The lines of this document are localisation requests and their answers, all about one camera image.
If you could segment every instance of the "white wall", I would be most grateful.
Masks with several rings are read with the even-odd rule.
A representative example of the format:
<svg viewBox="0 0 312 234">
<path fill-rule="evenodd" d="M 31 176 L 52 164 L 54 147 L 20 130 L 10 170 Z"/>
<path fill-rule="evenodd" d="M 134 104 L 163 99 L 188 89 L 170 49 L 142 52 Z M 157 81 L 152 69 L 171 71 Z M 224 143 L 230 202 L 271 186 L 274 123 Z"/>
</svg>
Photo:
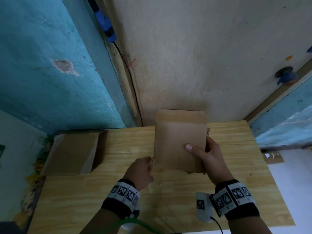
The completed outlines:
<svg viewBox="0 0 312 234">
<path fill-rule="evenodd" d="M 43 147 L 46 133 L 0 110 L 0 221 L 10 221 L 20 211 L 25 177 L 34 172 L 33 163 Z"/>
<path fill-rule="evenodd" d="M 280 151 L 284 163 L 268 165 L 296 226 L 271 227 L 273 234 L 308 234 L 312 230 L 312 152 L 304 149 Z M 220 234 L 220 231 L 194 234 Z"/>
</svg>

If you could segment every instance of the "hand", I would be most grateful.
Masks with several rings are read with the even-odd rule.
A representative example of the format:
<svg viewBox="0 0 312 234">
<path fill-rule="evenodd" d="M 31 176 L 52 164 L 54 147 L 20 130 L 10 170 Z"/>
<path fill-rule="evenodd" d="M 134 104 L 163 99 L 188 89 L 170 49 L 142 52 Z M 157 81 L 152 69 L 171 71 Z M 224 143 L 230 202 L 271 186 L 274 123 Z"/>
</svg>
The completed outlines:
<svg viewBox="0 0 312 234">
<path fill-rule="evenodd" d="M 208 177 L 213 184 L 217 185 L 220 182 L 233 180 L 234 177 L 225 164 L 220 146 L 208 136 L 206 138 L 207 146 L 210 148 L 208 153 L 191 144 L 187 144 L 185 149 L 204 162 Z"/>
<path fill-rule="evenodd" d="M 138 191 L 147 187 L 148 184 L 154 181 L 154 178 L 151 176 L 153 169 L 150 164 L 151 161 L 151 157 L 137 158 L 130 165 L 123 178 L 132 181 Z"/>
</svg>

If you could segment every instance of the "black cable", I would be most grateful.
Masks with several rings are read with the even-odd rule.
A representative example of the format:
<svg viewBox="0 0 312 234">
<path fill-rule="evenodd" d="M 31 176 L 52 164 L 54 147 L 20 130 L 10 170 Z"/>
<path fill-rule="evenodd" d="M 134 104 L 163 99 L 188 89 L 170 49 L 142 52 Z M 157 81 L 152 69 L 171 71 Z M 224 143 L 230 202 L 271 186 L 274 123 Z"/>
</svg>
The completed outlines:
<svg viewBox="0 0 312 234">
<path fill-rule="evenodd" d="M 220 230 L 221 230 L 221 233 L 223 234 L 223 231 L 222 231 L 222 228 L 221 228 L 221 226 L 220 226 L 220 224 L 213 218 L 213 217 L 210 217 L 212 220 L 214 220 L 217 224 L 218 224 L 218 226 L 219 226 L 219 228 L 220 228 Z"/>
<path fill-rule="evenodd" d="M 124 64 L 126 65 L 126 67 L 127 67 L 127 69 L 128 69 L 128 72 L 129 72 L 129 75 L 130 75 L 130 79 L 131 79 L 131 85 L 132 85 L 132 87 L 133 87 L 133 91 L 135 92 L 135 85 L 133 84 L 132 75 L 131 75 L 131 72 L 130 72 L 130 70 L 129 70 L 129 68 L 128 68 L 128 65 L 127 65 L 126 61 L 124 60 L 123 55 L 121 54 L 121 52 L 120 52 L 120 50 L 119 50 L 119 47 L 117 46 L 117 44 L 116 44 L 115 42 L 114 42 L 114 45 L 115 45 L 115 47 L 117 48 L 117 50 L 118 50 L 118 52 L 119 52 L 119 54 L 120 54 L 120 56 L 121 56 L 121 59 L 123 60 Z M 135 92 L 135 102 L 136 102 L 137 105 L 138 105 L 138 97 L 137 97 L 136 92 Z M 142 115 L 141 115 L 141 112 L 140 112 L 139 107 L 138 107 L 138 113 L 140 114 L 141 123 L 142 123 L 142 126 L 143 126 Z"/>
</svg>

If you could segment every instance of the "blue wall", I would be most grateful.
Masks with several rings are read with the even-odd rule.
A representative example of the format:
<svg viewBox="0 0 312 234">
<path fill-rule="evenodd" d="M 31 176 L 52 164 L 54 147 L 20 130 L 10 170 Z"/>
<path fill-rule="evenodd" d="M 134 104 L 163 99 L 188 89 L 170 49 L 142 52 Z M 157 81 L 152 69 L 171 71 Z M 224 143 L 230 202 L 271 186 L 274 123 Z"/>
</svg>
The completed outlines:
<svg viewBox="0 0 312 234">
<path fill-rule="evenodd" d="M 309 78 L 251 124 L 260 148 L 312 144 L 311 89 L 312 78 Z"/>
<path fill-rule="evenodd" d="M 134 126 L 103 40 L 100 56 L 92 59 L 62 0 L 0 4 L 1 110 L 49 134 Z M 90 19 L 88 8 L 77 14 Z M 98 34 L 89 36 L 101 38 Z M 70 60 L 79 76 L 61 73 L 52 59 Z M 109 85 L 103 78 L 110 79 Z M 108 87 L 119 89 L 113 99 Z"/>
</svg>

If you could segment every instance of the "right hand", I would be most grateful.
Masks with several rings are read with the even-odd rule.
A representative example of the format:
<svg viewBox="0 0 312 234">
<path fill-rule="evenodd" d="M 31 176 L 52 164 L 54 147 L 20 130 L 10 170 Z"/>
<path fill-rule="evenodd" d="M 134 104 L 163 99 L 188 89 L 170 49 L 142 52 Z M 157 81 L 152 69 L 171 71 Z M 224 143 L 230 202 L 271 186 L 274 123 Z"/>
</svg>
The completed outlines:
<svg viewBox="0 0 312 234">
<path fill-rule="evenodd" d="M 207 153 L 191 144 L 187 144 L 185 149 L 204 162 L 208 177 L 213 184 L 233 180 L 234 177 L 225 164 L 220 146 L 209 136 L 206 138 L 206 146 L 210 148 Z"/>
</svg>

